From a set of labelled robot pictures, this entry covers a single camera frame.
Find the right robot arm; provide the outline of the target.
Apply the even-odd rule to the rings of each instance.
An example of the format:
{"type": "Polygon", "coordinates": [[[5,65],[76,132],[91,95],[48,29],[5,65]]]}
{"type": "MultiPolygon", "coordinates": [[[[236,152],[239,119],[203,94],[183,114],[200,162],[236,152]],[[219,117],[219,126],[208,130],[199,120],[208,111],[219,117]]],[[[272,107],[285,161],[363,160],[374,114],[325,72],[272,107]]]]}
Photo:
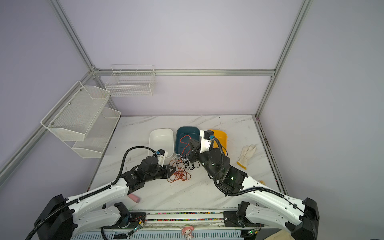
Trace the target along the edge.
{"type": "Polygon", "coordinates": [[[320,214],[317,202],[279,193],[261,184],[247,173],[231,166],[221,147],[213,148],[212,140],[190,140],[191,162],[199,162],[207,171],[215,187],[226,197],[243,196],[238,219],[280,228],[295,240],[318,238],[320,214]]]}

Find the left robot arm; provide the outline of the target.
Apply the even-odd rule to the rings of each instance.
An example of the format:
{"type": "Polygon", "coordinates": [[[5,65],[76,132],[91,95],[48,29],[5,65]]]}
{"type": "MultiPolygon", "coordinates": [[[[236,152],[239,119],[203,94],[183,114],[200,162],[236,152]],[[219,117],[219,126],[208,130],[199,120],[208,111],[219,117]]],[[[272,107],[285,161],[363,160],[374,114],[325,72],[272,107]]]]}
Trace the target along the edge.
{"type": "Polygon", "coordinates": [[[101,207],[143,188],[146,182],[172,176],[176,168],[163,163],[166,152],[158,150],[152,153],[130,171],[124,172],[124,165],[121,165],[111,183],[77,196],[51,198],[26,238],[30,240],[37,235],[40,240],[70,240],[100,227],[127,225],[131,214],[123,203],[115,203],[106,209],[101,207]]]}

